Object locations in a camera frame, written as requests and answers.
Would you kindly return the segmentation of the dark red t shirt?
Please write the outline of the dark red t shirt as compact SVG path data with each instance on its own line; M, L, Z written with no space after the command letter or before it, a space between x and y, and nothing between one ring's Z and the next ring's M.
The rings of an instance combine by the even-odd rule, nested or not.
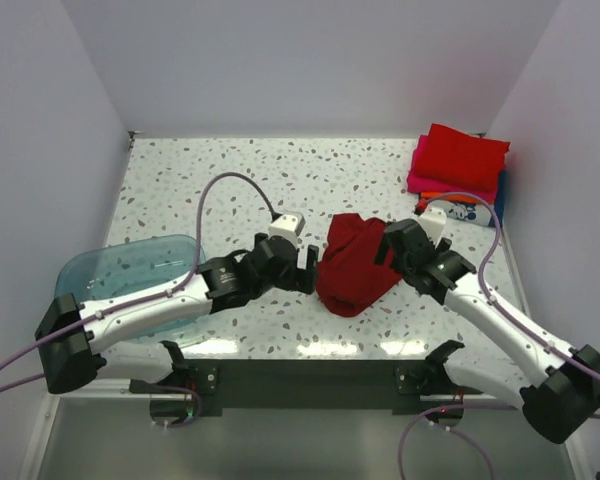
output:
M333 217L316 282L317 295L331 313L354 317L401 281L387 262L375 263L385 227L381 219L356 213Z

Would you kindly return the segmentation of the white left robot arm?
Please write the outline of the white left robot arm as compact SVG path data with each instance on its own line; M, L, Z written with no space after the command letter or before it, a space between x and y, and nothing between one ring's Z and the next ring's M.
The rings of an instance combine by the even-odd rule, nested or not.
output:
M36 332L36 348L47 390L65 394L96 379L155 383L165 392L187 380L177 344L133 343L146 330L246 306L271 289L311 295L319 249L299 249L281 236L257 235L251 250L215 257L194 271L132 294L80 304L73 294L55 298Z

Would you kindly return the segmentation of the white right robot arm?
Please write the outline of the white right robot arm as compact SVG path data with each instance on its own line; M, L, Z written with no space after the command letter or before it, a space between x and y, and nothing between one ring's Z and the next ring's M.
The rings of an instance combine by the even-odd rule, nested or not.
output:
M442 235L441 213L391 222L375 257L420 295L460 315L497 345L522 372L506 377L441 358L425 369L439 393L470 387L520 410L531 427L554 444L564 443L600 409L600 353L575 348L535 324L481 279L481 271Z

